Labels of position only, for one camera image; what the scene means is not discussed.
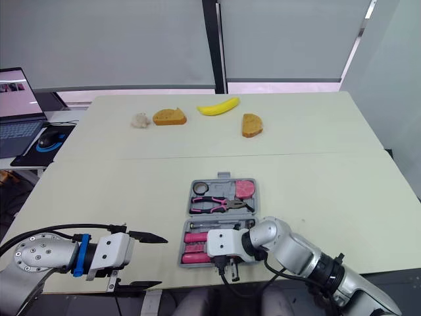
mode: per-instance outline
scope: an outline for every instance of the bread slice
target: bread slice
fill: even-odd
[[[243,136],[250,138],[263,131],[262,120],[257,115],[247,113],[243,116]]]
[[[179,108],[164,109],[156,112],[152,120],[156,125],[182,125],[187,122],[187,117]]]

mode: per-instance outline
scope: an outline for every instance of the white table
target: white table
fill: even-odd
[[[55,161],[218,157],[381,150],[382,145],[347,92],[245,94],[231,111],[198,112],[232,95],[110,95],[98,97]],[[136,113],[152,116],[179,107],[187,123],[147,129],[130,126]],[[254,138],[241,135],[244,113],[264,125]]]
[[[83,115],[86,113],[84,110],[71,110],[71,111],[49,111],[45,112],[45,116],[47,120],[51,123],[54,122],[68,122],[70,120],[80,120]],[[42,128],[38,135],[34,138],[33,142],[30,144],[29,148],[32,146],[33,143],[38,141],[38,138],[41,136],[42,132],[45,128]],[[14,161],[16,157],[10,158],[2,158],[0,159],[0,170],[29,170],[29,169],[43,169],[39,166],[31,167],[31,166],[11,166],[12,161]]]
[[[189,186],[195,179],[255,178],[259,218],[287,221],[327,254],[345,254],[359,273],[420,267],[421,205],[385,151],[174,159],[61,161],[47,169],[6,235],[64,223],[128,223],[168,244],[136,244],[122,284],[161,280],[157,288],[220,284],[214,269],[178,266]],[[95,239],[107,234],[100,230]],[[0,269],[12,252],[1,258]],[[241,267],[242,282],[268,280],[262,264]],[[46,292],[104,291],[106,279],[86,282],[54,274]]]

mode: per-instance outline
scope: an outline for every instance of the laptop screen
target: laptop screen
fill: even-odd
[[[1,120],[44,117],[22,69],[0,71]]]

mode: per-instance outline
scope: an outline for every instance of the laptop keyboard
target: laptop keyboard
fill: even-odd
[[[2,125],[0,126],[0,139],[8,140],[31,136],[38,126],[39,122]]]

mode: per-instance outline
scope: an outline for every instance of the banana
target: banana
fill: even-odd
[[[210,107],[197,107],[203,115],[219,115],[225,113],[239,104],[239,97],[232,97],[225,102],[210,106]]]

